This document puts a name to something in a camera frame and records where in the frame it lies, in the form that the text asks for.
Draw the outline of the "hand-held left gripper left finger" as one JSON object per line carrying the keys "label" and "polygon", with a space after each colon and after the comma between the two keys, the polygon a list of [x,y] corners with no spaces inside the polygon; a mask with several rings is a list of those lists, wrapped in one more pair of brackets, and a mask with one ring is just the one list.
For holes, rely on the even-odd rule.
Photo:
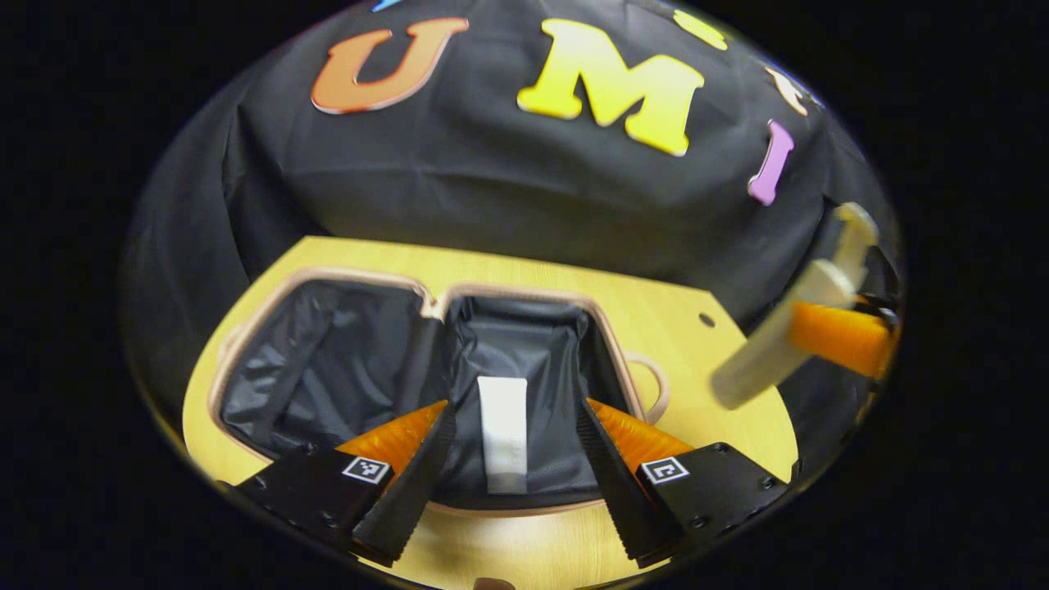
{"label": "hand-held left gripper left finger", "polygon": [[285,454],[235,485],[234,497],[299,540],[391,566],[455,437],[456,412],[441,400],[338,446]]}

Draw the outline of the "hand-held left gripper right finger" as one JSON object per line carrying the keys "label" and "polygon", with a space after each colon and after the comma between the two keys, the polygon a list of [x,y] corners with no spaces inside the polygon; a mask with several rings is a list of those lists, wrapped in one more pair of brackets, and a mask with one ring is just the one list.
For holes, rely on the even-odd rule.
{"label": "hand-held left gripper right finger", "polygon": [[640,568],[722,545],[789,487],[726,442],[694,447],[591,398],[579,406],[578,437]]}

